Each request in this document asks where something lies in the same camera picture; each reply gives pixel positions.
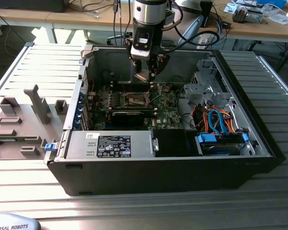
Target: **sunlight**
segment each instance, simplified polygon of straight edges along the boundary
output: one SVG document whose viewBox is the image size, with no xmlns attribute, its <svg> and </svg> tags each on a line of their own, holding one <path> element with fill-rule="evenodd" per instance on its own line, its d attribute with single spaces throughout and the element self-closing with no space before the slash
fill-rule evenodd
<svg viewBox="0 0 288 230">
<path fill-rule="evenodd" d="M 74 35 L 72 36 L 72 39 L 70 40 L 69 36 L 71 32 L 72 30 L 55 29 L 58 44 L 73 44 L 78 46 L 86 44 L 83 30 L 75 31 Z M 33 41 L 34 43 L 37 44 L 49 43 L 47 32 L 44 27 L 41 27 L 40 29 L 34 28 L 31 33 L 36 37 L 36 39 Z"/>
</svg>

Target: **blue cable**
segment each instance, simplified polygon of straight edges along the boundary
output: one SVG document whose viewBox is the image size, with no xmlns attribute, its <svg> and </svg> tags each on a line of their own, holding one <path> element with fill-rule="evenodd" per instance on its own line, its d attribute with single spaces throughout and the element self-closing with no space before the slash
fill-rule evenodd
<svg viewBox="0 0 288 230">
<path fill-rule="evenodd" d="M 214 128 L 213 125 L 212 125 L 211 118 L 212 118 L 212 114 L 213 114 L 214 112 L 216 112 L 216 113 L 218 114 L 218 116 L 219 116 L 220 126 L 221 126 L 221 129 L 222 129 L 222 132 L 225 133 L 226 135 L 228 135 L 229 133 L 228 133 L 228 131 L 227 131 L 227 129 L 226 129 L 224 123 L 223 123 L 223 116 L 221 115 L 221 113 L 220 113 L 219 111 L 217 111 L 217 110 L 215 110 L 215 109 L 214 109 L 214 110 L 211 110 L 210 113 L 209 113 L 209 116 L 208 116 L 208 123 L 209 123 L 210 128 L 211 128 L 213 131 L 215 131 L 216 134 L 218 134 L 218 135 L 220 134 L 219 131 L 217 131 L 216 128 Z"/>
<path fill-rule="evenodd" d="M 218 30 L 219 30 L 219 36 L 221 37 L 221 33 L 222 33 L 221 25 L 220 25 L 220 23 L 219 23 L 215 18 L 214 18 L 213 20 L 217 23 Z M 219 41 L 220 41 L 220 40 L 218 40 L 218 42 L 216 43 L 216 46 L 215 46 L 213 49 L 216 49 L 216 48 L 217 48 L 217 46 L 219 45 Z"/>
</svg>

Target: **computer case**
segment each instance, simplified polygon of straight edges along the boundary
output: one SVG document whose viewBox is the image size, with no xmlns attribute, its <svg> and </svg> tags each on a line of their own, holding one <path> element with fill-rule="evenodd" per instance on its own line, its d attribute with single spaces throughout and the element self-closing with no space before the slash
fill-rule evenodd
<svg viewBox="0 0 288 230">
<path fill-rule="evenodd" d="M 0 9 L 64 12 L 69 0 L 0 0 Z"/>
</svg>

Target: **power supply label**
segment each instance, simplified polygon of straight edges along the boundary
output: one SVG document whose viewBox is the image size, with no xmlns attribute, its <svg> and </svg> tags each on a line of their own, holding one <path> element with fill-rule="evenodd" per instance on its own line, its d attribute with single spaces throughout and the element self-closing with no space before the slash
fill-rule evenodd
<svg viewBox="0 0 288 230">
<path fill-rule="evenodd" d="M 131 157 L 130 136 L 99 136 L 97 157 Z"/>
</svg>

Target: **green circuit board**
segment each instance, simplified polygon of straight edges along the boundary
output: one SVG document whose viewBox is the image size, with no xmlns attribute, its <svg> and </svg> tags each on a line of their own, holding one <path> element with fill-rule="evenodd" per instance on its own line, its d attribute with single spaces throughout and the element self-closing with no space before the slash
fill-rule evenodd
<svg viewBox="0 0 288 230">
<path fill-rule="evenodd" d="M 149 92 L 148 105 L 144 103 L 144 92 L 114 92 L 103 87 L 96 92 L 92 108 L 93 130 L 150 130 L 181 129 L 180 115 L 176 109 L 177 89 L 169 85 L 159 85 Z M 141 126 L 115 127 L 112 122 L 114 112 L 143 113 Z"/>
</svg>

